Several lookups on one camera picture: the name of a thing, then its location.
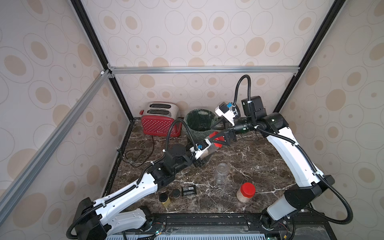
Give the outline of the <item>clear oatmeal jar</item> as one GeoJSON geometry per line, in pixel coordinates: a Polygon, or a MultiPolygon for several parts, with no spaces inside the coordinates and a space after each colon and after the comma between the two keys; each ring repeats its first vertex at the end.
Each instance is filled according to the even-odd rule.
{"type": "Polygon", "coordinates": [[[229,166],[226,163],[219,163],[215,170],[215,181],[218,185],[227,182],[229,166]]]}

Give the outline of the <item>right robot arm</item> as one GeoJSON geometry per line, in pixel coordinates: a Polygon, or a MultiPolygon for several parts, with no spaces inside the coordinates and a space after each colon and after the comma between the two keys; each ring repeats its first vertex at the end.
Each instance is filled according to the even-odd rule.
{"type": "Polygon", "coordinates": [[[215,135],[224,137],[225,144],[233,141],[237,134],[249,131],[260,132],[278,151],[296,183],[284,192],[284,195],[263,210],[261,222],[270,230],[284,217],[290,217],[306,209],[321,218],[338,225],[347,225],[353,220],[353,210],[347,200],[333,187],[335,182],[331,175],[325,175],[315,166],[307,153],[295,139],[287,121],[279,113],[258,118],[255,122],[250,117],[235,119],[232,111],[223,113],[216,109],[219,121],[225,128],[215,135]],[[310,208],[308,205],[326,190],[330,190],[346,208],[347,216],[343,220],[332,219],[310,208]]]}

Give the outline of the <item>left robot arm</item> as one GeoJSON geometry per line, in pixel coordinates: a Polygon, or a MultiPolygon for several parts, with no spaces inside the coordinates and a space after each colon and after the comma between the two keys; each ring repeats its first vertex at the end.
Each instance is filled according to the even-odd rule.
{"type": "Polygon", "coordinates": [[[150,228],[153,217],[147,207],[131,212],[124,210],[142,198],[169,185],[176,174],[194,165],[201,167],[210,159],[207,152],[165,151],[162,158],[143,170],[140,177],[124,188],[95,201],[82,200],[66,237],[70,240],[105,240],[110,235],[131,229],[150,228]]]}

